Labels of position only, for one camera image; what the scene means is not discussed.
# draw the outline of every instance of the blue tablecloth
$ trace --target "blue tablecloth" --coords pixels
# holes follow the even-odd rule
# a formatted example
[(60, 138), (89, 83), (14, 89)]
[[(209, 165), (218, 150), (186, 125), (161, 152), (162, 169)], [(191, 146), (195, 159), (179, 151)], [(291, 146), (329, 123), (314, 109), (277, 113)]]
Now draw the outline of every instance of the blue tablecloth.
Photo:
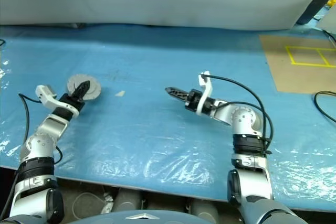
[[(204, 70), (251, 87), (275, 125), (269, 156), (274, 195), (292, 208), (336, 210), (336, 127), (311, 95), (276, 90), (258, 35), (205, 28), (96, 25), (84, 29), (2, 27), (0, 165), (17, 168), (25, 112), (17, 94), (38, 84), (58, 95), (86, 73), (102, 86), (58, 143), (56, 175), (77, 180), (226, 200), (232, 131), (184, 109), (164, 88), (197, 88)], [(307, 26), (269, 32), (325, 38)], [(213, 81), (214, 98), (255, 102), (230, 83)], [(124, 96), (116, 96), (125, 91)], [(332, 98), (321, 104), (334, 113)], [(31, 131), (48, 109), (29, 103)]]

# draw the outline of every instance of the table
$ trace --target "table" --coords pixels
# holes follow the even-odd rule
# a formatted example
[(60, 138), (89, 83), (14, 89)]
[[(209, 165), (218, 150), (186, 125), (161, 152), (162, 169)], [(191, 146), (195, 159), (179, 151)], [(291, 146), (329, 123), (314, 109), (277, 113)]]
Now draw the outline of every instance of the table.
[[(270, 174), (288, 207), (336, 210), (336, 128), (307, 94), (276, 90), (259, 34), (323, 38), (309, 25), (290, 31), (92, 25), (85, 29), (2, 27), (0, 165), (17, 168), (25, 112), (17, 94), (38, 84), (61, 96), (70, 76), (102, 86), (58, 142), (58, 177), (213, 200), (226, 200), (232, 132), (199, 117), (165, 87), (199, 89), (204, 70), (242, 82), (263, 100), (275, 125)], [(256, 102), (230, 83), (213, 81), (213, 97)], [(116, 96), (124, 91), (123, 96)], [(332, 98), (321, 104), (335, 112)], [(48, 109), (29, 103), (31, 131)]]

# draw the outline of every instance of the white bracket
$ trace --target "white bracket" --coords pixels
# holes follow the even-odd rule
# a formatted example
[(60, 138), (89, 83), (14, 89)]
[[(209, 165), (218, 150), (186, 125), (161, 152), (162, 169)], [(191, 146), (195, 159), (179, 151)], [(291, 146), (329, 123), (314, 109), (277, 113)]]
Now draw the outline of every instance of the white bracket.
[(56, 93), (49, 85), (38, 85), (35, 90), (35, 94), (40, 99), (44, 107), (54, 110), (55, 108), (64, 108), (69, 110), (74, 117), (78, 117), (79, 111), (68, 103), (60, 102), (55, 99)]
[(203, 105), (207, 99), (212, 93), (212, 84), (209, 77), (205, 77), (205, 79), (202, 77), (203, 74), (210, 75), (209, 71), (204, 71), (201, 74), (198, 75), (198, 82), (200, 83), (200, 86), (204, 89), (203, 95), (201, 96), (201, 99), (199, 100), (196, 114), (202, 115), (202, 108)]

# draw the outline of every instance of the cardboard sheet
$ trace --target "cardboard sheet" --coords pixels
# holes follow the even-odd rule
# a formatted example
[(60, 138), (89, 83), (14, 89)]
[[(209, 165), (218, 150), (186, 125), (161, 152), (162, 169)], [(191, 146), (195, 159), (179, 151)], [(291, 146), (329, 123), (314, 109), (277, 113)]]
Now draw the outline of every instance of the cardboard sheet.
[(259, 36), (278, 91), (336, 90), (336, 48), (330, 41)]

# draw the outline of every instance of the black cable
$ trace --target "black cable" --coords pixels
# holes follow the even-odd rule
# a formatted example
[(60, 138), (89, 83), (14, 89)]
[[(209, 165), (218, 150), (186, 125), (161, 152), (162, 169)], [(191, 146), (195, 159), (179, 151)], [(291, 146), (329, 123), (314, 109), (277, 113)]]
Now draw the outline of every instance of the black cable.
[(252, 91), (249, 87), (241, 84), (240, 82), (229, 79), (229, 78), (225, 78), (225, 77), (221, 77), (221, 76), (207, 75), (207, 74), (202, 74), (201, 76), (202, 76), (202, 78), (203, 77), (209, 77), (209, 78), (213, 78), (213, 79), (228, 81), (228, 82), (234, 83), (235, 85), (238, 85), (238, 86), (242, 87), (243, 89), (247, 90), (248, 92), (250, 92), (257, 99), (257, 101), (260, 105), (260, 110), (263, 113), (262, 120), (263, 120), (264, 125), (262, 127), (262, 136), (265, 137), (265, 135), (266, 135), (266, 112), (265, 112), (265, 108), (264, 108), (264, 105), (263, 105), (261, 99), (259, 98), (259, 96), (257, 96), (257, 94), (254, 91)]
[(6, 222), (1, 221), (0, 223), (22, 224), (21, 222), (18, 222), (17, 220), (6, 220)]
[(334, 43), (336, 43), (336, 38), (331, 33), (327, 32), (326, 30), (322, 31), (325, 35), (329, 36), (334, 41)]
[(12, 203), (16, 182), (17, 182), (17, 173), (15, 172), (15, 177), (14, 177), (14, 181), (12, 183), (12, 187), (9, 191), (9, 195), (8, 195), (7, 200), (6, 200), (6, 204), (5, 204), (4, 208), (2, 209), (2, 212), (1, 212), (1, 215), (0, 215), (0, 221), (5, 219), (5, 215), (8, 212), (8, 208), (10, 207), (10, 205)]
[(58, 151), (59, 153), (59, 160), (57, 162), (55, 162), (54, 164), (58, 164), (59, 162), (61, 162), (62, 158), (63, 158), (63, 153), (62, 151), (60, 150), (60, 148), (58, 146), (56, 146), (56, 150)]
[[(257, 105), (255, 105), (255, 104), (253, 104), (253, 103), (249, 103), (249, 102), (227, 102), (227, 103), (223, 103), (223, 104), (221, 104), (221, 105), (219, 105), (219, 106), (217, 106), (216, 108), (215, 108), (215, 110), (217, 111), (218, 109), (221, 109), (221, 108), (223, 108), (223, 107), (225, 107), (225, 106), (228, 106), (228, 105), (231, 105), (231, 104), (244, 104), (244, 105), (248, 105), (248, 106), (252, 106), (252, 107), (254, 107), (254, 108), (256, 108), (256, 109), (258, 109), (258, 110), (260, 110), (261, 112), (262, 112), (262, 109), (260, 108), (260, 107), (258, 107)], [(268, 147), (269, 147), (269, 145), (271, 144), (271, 142), (272, 142), (272, 139), (273, 139), (273, 135), (274, 135), (274, 127), (273, 127), (273, 123), (272, 123), (272, 120), (271, 120), (271, 118), (269, 117), (269, 115), (265, 112), (265, 116), (266, 116), (266, 118), (267, 118), (267, 120), (268, 120), (268, 123), (269, 123), (269, 128), (270, 128), (270, 132), (269, 132), (269, 141), (267, 142), (267, 144), (266, 144), (266, 150), (268, 149)]]
[[(25, 141), (28, 138), (29, 124), (30, 124), (29, 108), (28, 108), (28, 105), (27, 105), (27, 102), (26, 102), (25, 99), (27, 99), (28, 101), (31, 101), (31, 102), (35, 102), (35, 103), (41, 103), (41, 101), (34, 100), (34, 99), (29, 98), (29, 97), (27, 97), (27, 96), (25, 96), (24, 94), (21, 94), (21, 93), (19, 93), (18, 95), (21, 98), (21, 101), (22, 101), (22, 103), (23, 103), (23, 105), (25, 107), (25, 111), (26, 111), (26, 131), (25, 131), (25, 136), (24, 136), (24, 140), (23, 140), (23, 142), (25, 143)], [(60, 150), (60, 148), (58, 146), (56, 146), (56, 150), (58, 151), (60, 158), (59, 158), (59, 160), (57, 162), (54, 163), (55, 165), (58, 164), (59, 162), (61, 162), (61, 160), (63, 158), (63, 153), (62, 153), (62, 151)]]
[(29, 97), (27, 97), (27, 96), (25, 96), (24, 94), (21, 94), (21, 93), (19, 93), (18, 95), (21, 98), (21, 101), (22, 101), (23, 106), (25, 107), (25, 111), (26, 111), (26, 131), (25, 131), (25, 136), (23, 138), (23, 142), (25, 142), (28, 138), (29, 124), (30, 124), (29, 108), (28, 108), (28, 105), (27, 105), (27, 102), (26, 102), (25, 99), (27, 99), (29, 101), (32, 101), (32, 102), (36, 102), (36, 103), (41, 103), (41, 102), (38, 101), (38, 100), (31, 99), (31, 98), (29, 98)]
[(314, 95), (314, 104), (316, 106), (316, 108), (324, 115), (326, 116), (327, 118), (329, 118), (331, 121), (335, 122), (336, 123), (336, 119), (331, 117), (330, 115), (328, 115), (327, 113), (325, 113), (324, 110), (321, 109), (321, 107), (319, 106), (319, 104), (317, 103), (317, 97), (320, 95), (320, 94), (326, 94), (326, 95), (331, 95), (333, 97), (336, 97), (336, 93), (335, 92), (331, 92), (331, 91), (327, 91), (327, 90), (323, 90), (323, 91), (320, 91), (320, 92), (317, 92), (315, 95)]

